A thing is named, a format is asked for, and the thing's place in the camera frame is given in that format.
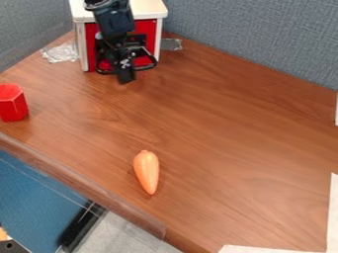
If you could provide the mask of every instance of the blue panel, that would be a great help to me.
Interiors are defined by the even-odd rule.
[[[87,202],[3,151],[0,189],[0,221],[34,253],[55,252],[58,236]]]

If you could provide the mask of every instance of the wood grain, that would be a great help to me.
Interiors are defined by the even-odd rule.
[[[40,169],[106,207],[94,186],[123,198],[184,251],[325,250],[338,173],[333,91],[188,40],[128,86],[38,52],[0,82],[19,83],[31,109],[1,131],[95,184]],[[161,162],[153,197],[132,172],[142,149]]]

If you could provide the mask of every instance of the gray wall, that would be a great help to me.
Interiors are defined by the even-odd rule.
[[[68,0],[0,0],[0,72],[71,27]]]
[[[165,0],[166,28],[338,90],[337,0]]]

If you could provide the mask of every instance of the red block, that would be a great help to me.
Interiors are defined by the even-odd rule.
[[[0,118],[3,122],[16,122],[28,114],[23,90],[17,84],[0,84]]]

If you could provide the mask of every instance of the orange carrot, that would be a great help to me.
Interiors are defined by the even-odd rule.
[[[153,152],[142,150],[133,159],[133,169],[136,177],[149,195],[156,192],[159,177],[159,162]]]

